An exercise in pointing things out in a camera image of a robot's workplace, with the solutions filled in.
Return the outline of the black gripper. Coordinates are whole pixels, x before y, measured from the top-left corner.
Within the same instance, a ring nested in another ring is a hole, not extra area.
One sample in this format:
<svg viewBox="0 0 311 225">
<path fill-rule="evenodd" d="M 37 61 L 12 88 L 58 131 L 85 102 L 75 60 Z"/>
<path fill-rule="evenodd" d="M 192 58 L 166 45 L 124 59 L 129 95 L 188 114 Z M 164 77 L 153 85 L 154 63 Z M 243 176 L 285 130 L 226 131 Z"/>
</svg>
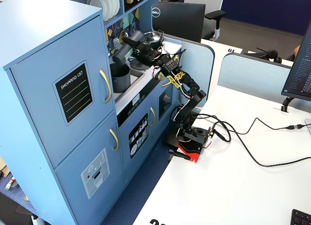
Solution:
<svg viewBox="0 0 311 225">
<path fill-rule="evenodd" d="M 132 55 L 139 62 L 154 62 L 155 58 L 159 56 L 159 49 L 162 47 L 162 42 L 140 42 L 131 40 L 130 38 L 124 38 L 123 41 L 133 48 Z"/>
</svg>

